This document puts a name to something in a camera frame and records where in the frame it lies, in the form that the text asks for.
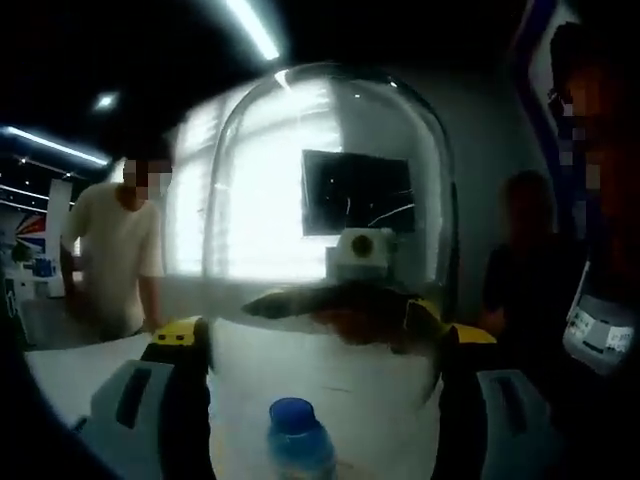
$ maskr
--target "water bottle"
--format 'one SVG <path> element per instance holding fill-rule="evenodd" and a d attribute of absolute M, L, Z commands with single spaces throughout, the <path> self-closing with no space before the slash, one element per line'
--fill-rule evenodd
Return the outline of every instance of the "water bottle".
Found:
<path fill-rule="evenodd" d="M 313 406 L 282 398 L 269 408 L 269 454 L 279 480 L 335 480 L 336 459 L 329 434 Z"/>

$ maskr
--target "white table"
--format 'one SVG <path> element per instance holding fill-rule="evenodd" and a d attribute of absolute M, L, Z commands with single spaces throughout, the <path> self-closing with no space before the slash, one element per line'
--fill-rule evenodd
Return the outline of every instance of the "white table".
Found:
<path fill-rule="evenodd" d="M 134 337 L 65 350 L 27 352 L 26 361 L 60 420 L 73 426 L 90 413 L 91 397 L 124 362 L 139 359 L 151 340 Z"/>
<path fill-rule="evenodd" d="M 431 387 L 431 357 L 222 318 L 211 340 L 211 451 L 220 480 L 271 480 L 269 406 L 288 396 L 313 404 L 340 480 L 431 478 L 442 389 L 440 381 Z"/>

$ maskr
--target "sticker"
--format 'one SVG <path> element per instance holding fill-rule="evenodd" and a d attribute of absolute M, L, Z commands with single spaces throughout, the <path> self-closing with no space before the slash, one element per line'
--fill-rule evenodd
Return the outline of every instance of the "sticker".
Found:
<path fill-rule="evenodd" d="M 569 332 L 576 338 L 582 340 L 587 336 L 596 320 L 584 310 L 576 307 L 569 317 Z"/>
<path fill-rule="evenodd" d="M 632 327 L 611 327 L 607 335 L 606 348 L 624 353 L 629 349 L 632 339 Z"/>

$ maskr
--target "white t-shirt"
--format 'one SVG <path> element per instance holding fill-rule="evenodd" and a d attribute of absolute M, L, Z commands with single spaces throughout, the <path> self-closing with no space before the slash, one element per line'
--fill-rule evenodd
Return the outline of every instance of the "white t-shirt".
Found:
<path fill-rule="evenodd" d="M 82 290 L 96 309 L 103 335 L 131 335 L 144 320 L 138 276 L 162 276 L 160 212 L 150 201 L 131 212 L 116 199 L 115 183 L 87 188 L 69 213 L 62 245 L 81 238 Z"/>

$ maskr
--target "fluorescent light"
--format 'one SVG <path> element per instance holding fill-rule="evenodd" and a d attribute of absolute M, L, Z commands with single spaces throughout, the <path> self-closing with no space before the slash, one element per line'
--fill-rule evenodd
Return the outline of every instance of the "fluorescent light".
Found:
<path fill-rule="evenodd" d="M 6 200 L 0 200 L 0 203 L 4 203 L 5 205 L 9 205 L 10 207 L 26 208 L 27 210 L 33 210 L 34 212 L 47 213 L 46 210 L 42 210 L 41 208 L 27 207 L 26 205 L 18 205 L 17 203 L 7 202 Z"/>
<path fill-rule="evenodd" d="M 256 12 L 251 9 L 246 0 L 227 0 L 227 5 L 256 44 L 262 56 L 266 60 L 278 58 L 280 56 L 278 49 L 260 23 Z"/>
<path fill-rule="evenodd" d="M 102 93 L 98 96 L 98 100 L 94 106 L 95 110 L 111 110 L 118 99 L 117 93 Z"/>
<path fill-rule="evenodd" d="M 71 155 L 75 155 L 76 157 L 84 158 L 85 160 L 89 160 L 91 162 L 97 163 L 98 165 L 107 165 L 109 162 L 103 160 L 102 158 L 94 157 L 92 155 L 87 155 L 86 153 L 79 152 L 77 150 L 73 150 L 72 148 L 65 147 L 62 145 L 58 145 L 57 143 L 51 142 L 49 140 L 45 140 L 44 138 L 36 137 L 28 132 L 24 132 L 15 127 L 6 127 L 5 132 L 10 135 L 17 135 L 22 138 L 26 138 L 27 140 L 31 140 L 32 142 L 39 143 L 41 145 L 45 145 L 47 147 L 54 148 L 56 150 L 60 150 L 61 152 L 69 153 Z"/>
<path fill-rule="evenodd" d="M 6 185 L 0 185 L 0 190 L 7 190 L 9 192 L 21 193 L 22 195 L 29 195 L 30 197 L 41 198 L 42 200 L 49 200 L 49 197 L 45 197 L 44 195 L 25 192 L 24 190 L 18 190 L 17 188 L 7 187 Z"/>

